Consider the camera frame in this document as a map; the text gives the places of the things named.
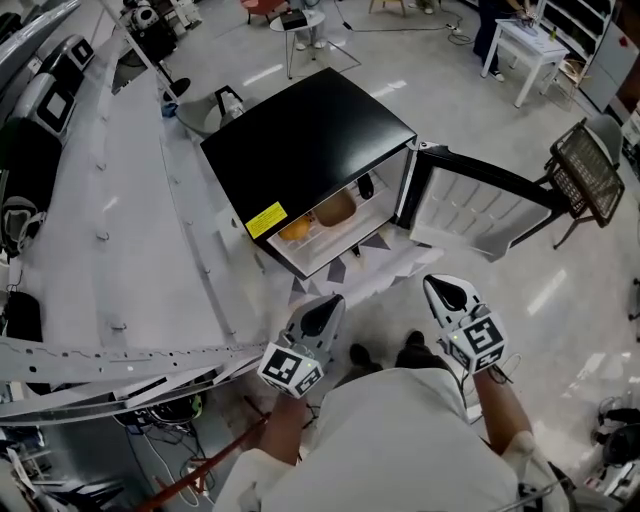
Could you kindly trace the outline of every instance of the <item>black mini fridge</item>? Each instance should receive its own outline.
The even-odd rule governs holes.
[[[258,104],[202,149],[252,240],[302,279],[386,222],[417,243],[493,260],[563,207],[553,191],[419,141],[330,68]],[[320,206],[345,191],[350,215],[327,226]],[[293,223],[301,229],[282,236]]]

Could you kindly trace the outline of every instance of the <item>open fridge door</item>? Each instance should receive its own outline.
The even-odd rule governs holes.
[[[495,261],[563,211],[554,191],[446,146],[422,143],[397,224],[415,242],[471,249]]]

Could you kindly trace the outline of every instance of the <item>white shirt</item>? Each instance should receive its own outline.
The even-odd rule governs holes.
[[[499,457],[466,418],[445,370],[368,375],[326,395],[314,447],[297,466],[242,454],[214,511],[489,512],[517,501],[519,482],[556,480],[529,432]],[[544,510],[568,510],[559,486]]]

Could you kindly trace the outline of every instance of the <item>yellow label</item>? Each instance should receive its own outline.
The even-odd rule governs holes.
[[[282,206],[280,206],[280,203],[274,203],[265,211],[256,215],[253,219],[247,222],[246,226],[251,237],[255,239],[265,231],[269,231],[273,226],[286,217],[287,214]]]

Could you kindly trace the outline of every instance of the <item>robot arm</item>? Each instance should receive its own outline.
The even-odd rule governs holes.
[[[440,343],[447,354],[469,373],[500,361],[507,344],[504,326],[471,283],[444,274],[429,274],[422,286],[442,328]]]
[[[301,398],[324,376],[344,312],[342,295],[320,297],[296,309],[278,341],[267,346],[258,368],[260,378]]]

